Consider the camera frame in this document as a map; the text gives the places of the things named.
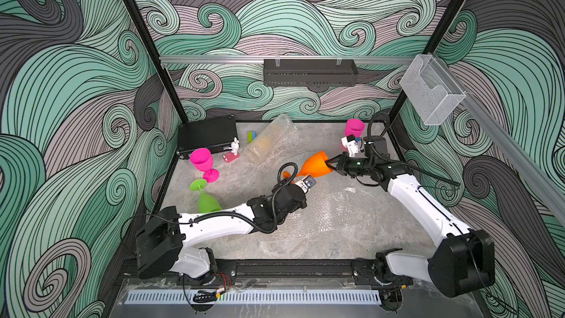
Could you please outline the bubble orange glass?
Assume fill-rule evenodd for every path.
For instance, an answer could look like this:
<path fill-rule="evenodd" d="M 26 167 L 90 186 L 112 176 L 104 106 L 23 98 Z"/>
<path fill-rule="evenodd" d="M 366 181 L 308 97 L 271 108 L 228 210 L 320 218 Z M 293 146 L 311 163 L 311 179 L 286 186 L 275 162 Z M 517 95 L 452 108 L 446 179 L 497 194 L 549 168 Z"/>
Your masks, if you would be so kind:
<path fill-rule="evenodd" d="M 332 169 L 326 164 L 329 157 L 324 151 L 320 151 L 304 162 L 303 167 L 298 172 L 297 177 L 312 176 L 313 178 L 322 177 L 332 172 Z"/>

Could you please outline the pink wine glass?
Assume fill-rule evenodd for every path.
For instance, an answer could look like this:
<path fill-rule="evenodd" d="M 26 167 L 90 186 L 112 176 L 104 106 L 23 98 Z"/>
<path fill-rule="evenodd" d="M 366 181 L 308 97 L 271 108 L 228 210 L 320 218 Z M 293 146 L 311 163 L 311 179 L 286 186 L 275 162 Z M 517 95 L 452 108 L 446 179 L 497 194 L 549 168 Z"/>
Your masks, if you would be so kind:
<path fill-rule="evenodd" d="M 341 150 L 347 151 L 347 142 L 352 135 L 357 143 L 360 142 L 363 131 L 365 131 L 365 123 L 360 119 L 349 119 L 344 130 L 344 137 L 341 139 Z"/>
<path fill-rule="evenodd" d="M 213 168 L 213 157 L 209 149 L 194 150 L 190 155 L 190 162 L 203 173 L 202 178 L 208 183 L 214 183 L 219 179 L 219 171 Z"/>

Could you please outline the bubble yellow glass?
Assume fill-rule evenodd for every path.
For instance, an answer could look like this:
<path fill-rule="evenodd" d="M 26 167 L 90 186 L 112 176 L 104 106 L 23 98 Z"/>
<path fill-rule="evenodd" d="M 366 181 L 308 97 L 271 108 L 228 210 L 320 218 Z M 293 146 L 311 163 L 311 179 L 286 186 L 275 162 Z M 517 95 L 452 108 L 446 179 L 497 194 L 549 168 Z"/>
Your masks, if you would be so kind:
<path fill-rule="evenodd" d="M 244 150 L 252 161 L 262 163 L 282 150 L 285 143 L 297 132 L 297 128 L 287 114 L 273 119 L 267 127 Z"/>

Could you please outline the bubble green glass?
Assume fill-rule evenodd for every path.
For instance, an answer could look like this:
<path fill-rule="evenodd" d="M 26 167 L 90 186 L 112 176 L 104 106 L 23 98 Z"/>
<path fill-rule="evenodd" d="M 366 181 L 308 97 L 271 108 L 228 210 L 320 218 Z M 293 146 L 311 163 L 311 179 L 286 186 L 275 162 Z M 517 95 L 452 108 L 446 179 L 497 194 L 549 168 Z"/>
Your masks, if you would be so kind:
<path fill-rule="evenodd" d="M 198 210 L 200 213 L 211 213 L 222 210 L 218 200 L 205 192 L 207 181 L 205 179 L 198 179 L 191 183 L 190 190 L 196 191 L 200 194 L 198 200 Z"/>

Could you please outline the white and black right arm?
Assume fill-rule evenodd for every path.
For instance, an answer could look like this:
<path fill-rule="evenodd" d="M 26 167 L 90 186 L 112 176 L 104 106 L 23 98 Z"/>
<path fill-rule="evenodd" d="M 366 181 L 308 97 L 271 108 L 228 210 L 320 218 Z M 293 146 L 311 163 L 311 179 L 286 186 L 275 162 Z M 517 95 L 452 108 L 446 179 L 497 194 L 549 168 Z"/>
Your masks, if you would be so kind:
<path fill-rule="evenodd" d="M 448 212 L 419 183 L 410 169 L 397 161 L 351 158 L 342 153 L 326 166 L 351 178 L 369 176 L 398 200 L 422 225 L 435 252 L 427 258 L 400 249 L 378 253 L 377 278 L 394 282 L 412 278 L 432 283 L 447 297 L 457 297 L 495 282 L 495 244 L 484 230 L 475 230 Z"/>

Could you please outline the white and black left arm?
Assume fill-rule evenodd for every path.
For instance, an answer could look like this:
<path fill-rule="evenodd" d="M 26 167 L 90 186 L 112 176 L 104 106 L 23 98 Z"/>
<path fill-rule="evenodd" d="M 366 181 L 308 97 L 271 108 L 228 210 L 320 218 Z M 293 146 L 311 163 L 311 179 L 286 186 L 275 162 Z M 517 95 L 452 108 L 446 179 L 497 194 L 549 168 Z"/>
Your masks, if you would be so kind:
<path fill-rule="evenodd" d="M 135 237 L 138 277 L 176 272 L 206 277 L 216 265 L 213 252 L 198 245 L 225 236 L 271 234 L 285 218 L 307 207 L 311 182 L 282 183 L 270 196 L 256 197 L 234 208 L 210 213 L 179 213 L 174 206 L 150 216 Z"/>

